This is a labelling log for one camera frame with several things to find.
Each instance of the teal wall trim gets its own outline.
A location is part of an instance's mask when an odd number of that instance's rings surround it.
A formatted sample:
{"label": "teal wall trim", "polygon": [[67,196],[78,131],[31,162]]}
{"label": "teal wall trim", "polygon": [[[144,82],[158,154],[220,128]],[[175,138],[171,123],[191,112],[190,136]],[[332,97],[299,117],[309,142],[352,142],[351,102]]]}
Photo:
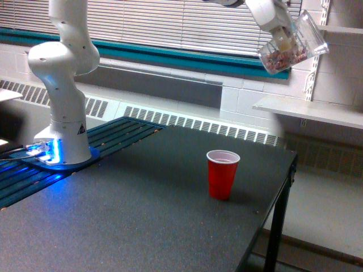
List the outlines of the teal wall trim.
{"label": "teal wall trim", "polygon": [[[58,41],[58,35],[0,28],[0,42],[10,44],[36,45],[46,41]],[[130,61],[144,61],[173,65],[181,68],[192,68],[202,71],[215,71],[253,77],[288,79],[289,70],[270,75],[259,59],[236,56],[224,56],[201,52],[190,52],[147,45],[126,44],[93,40],[101,55],[121,57]]]}

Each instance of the red cup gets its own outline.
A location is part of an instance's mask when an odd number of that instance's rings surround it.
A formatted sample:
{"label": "red cup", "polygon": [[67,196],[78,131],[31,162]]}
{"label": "red cup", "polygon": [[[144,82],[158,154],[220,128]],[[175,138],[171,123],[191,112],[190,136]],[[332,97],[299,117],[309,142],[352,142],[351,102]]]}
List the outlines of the red cup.
{"label": "red cup", "polygon": [[236,175],[240,157],[226,150],[212,150],[208,158],[209,195],[219,200],[227,200]]}

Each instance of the warning label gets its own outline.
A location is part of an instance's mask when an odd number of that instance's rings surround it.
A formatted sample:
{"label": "warning label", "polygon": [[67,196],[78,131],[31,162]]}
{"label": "warning label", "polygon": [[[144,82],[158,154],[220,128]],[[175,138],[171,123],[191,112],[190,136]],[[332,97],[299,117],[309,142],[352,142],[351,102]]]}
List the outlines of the warning label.
{"label": "warning label", "polygon": [[77,135],[78,134],[82,134],[82,133],[85,133],[86,132],[86,130],[85,130],[85,127],[83,126],[83,124],[81,125],[81,127],[79,128],[79,130],[78,130],[78,133],[77,133]]}

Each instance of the blue slatted platform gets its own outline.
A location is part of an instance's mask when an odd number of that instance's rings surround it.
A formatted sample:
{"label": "blue slatted platform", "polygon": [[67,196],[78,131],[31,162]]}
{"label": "blue slatted platform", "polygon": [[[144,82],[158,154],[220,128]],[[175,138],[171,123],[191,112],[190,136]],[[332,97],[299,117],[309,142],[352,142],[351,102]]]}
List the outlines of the blue slatted platform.
{"label": "blue slatted platform", "polygon": [[[90,146],[101,158],[136,143],[164,126],[122,117],[87,131]],[[42,171],[20,161],[0,162],[0,209],[67,177],[69,173]]]}

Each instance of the mounting plate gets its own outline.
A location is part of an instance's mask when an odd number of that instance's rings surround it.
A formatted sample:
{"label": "mounting plate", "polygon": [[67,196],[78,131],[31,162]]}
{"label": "mounting plate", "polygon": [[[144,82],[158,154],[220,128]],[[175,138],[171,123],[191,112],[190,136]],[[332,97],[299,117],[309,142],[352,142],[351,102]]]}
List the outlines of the mounting plate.
{"label": "mounting plate", "polygon": [[[96,162],[100,159],[100,151],[98,151],[97,149],[95,149],[93,147],[90,147],[90,151],[91,151],[91,158],[89,160],[84,161],[83,163],[77,163],[77,164],[47,165],[35,158],[23,159],[20,161],[30,164],[31,166],[34,166],[36,168],[40,168],[40,169],[48,170],[48,171],[76,172],[76,171],[79,171],[79,170],[93,164],[94,162]],[[27,153],[25,151],[22,151],[22,152],[17,152],[15,154],[11,154],[10,157],[11,158],[21,158],[21,157],[25,157],[25,156],[28,156]]]}

